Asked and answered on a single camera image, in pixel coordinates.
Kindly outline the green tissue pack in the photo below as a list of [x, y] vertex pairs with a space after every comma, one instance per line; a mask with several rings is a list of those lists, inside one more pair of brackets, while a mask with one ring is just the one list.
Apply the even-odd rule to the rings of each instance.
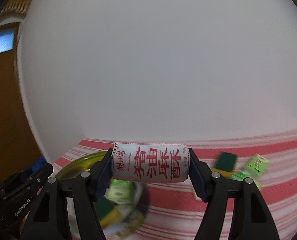
[[257, 154], [251, 157], [248, 162], [245, 163], [244, 166], [235, 172], [230, 178], [236, 181], [242, 181], [243, 179], [249, 177], [254, 181], [257, 188], [261, 190], [262, 186], [258, 182], [258, 179], [264, 174], [268, 165], [269, 161]]
[[106, 198], [118, 205], [131, 205], [134, 186], [130, 181], [113, 179], [106, 192]]

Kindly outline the white red-lettered snack packet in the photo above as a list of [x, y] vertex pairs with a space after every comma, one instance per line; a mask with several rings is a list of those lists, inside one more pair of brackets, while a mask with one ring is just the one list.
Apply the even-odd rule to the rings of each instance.
[[114, 179], [149, 183], [181, 183], [189, 176], [190, 152], [181, 144], [125, 144], [112, 151]]

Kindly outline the brown wooden door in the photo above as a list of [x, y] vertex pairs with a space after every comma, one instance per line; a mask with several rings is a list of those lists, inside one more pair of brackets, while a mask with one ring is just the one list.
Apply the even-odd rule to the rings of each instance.
[[12, 46], [0, 52], [0, 183], [33, 165], [42, 153], [32, 134], [20, 92], [17, 43], [20, 23], [0, 26]]

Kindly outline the yellow green sponge in tin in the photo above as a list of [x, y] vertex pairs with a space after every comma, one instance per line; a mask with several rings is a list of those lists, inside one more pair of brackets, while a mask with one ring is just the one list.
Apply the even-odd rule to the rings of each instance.
[[93, 205], [101, 228], [108, 228], [120, 220], [120, 211], [107, 198], [101, 197], [97, 202], [93, 202]]

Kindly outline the green yellow scrub sponge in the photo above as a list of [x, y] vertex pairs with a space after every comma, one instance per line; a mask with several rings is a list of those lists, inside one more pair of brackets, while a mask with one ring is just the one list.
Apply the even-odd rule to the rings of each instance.
[[228, 152], [222, 152], [218, 156], [216, 163], [211, 168], [211, 170], [212, 172], [218, 172], [225, 178], [231, 178], [231, 176], [234, 174], [236, 161], [237, 155]]

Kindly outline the round metal tin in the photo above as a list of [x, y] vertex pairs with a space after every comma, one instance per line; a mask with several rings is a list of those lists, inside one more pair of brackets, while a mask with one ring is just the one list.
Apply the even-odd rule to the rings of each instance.
[[[56, 173], [59, 180], [75, 178], [101, 161], [106, 152], [85, 155]], [[111, 179], [105, 194], [94, 202], [94, 209], [106, 239], [131, 239], [144, 223], [150, 203], [148, 186]], [[72, 239], [81, 239], [72, 198], [68, 198], [68, 215]]]

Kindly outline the red white striped bedspread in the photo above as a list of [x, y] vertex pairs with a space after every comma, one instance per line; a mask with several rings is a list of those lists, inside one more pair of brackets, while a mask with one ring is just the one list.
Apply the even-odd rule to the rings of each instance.
[[[269, 164], [259, 178], [261, 194], [272, 214], [281, 239], [297, 233], [297, 129], [237, 139], [187, 141], [196, 157], [212, 166], [222, 152], [237, 156], [236, 169], [260, 155]], [[150, 206], [144, 223], [131, 239], [194, 239], [207, 202], [215, 188], [211, 178], [194, 175], [182, 183], [150, 183]]]

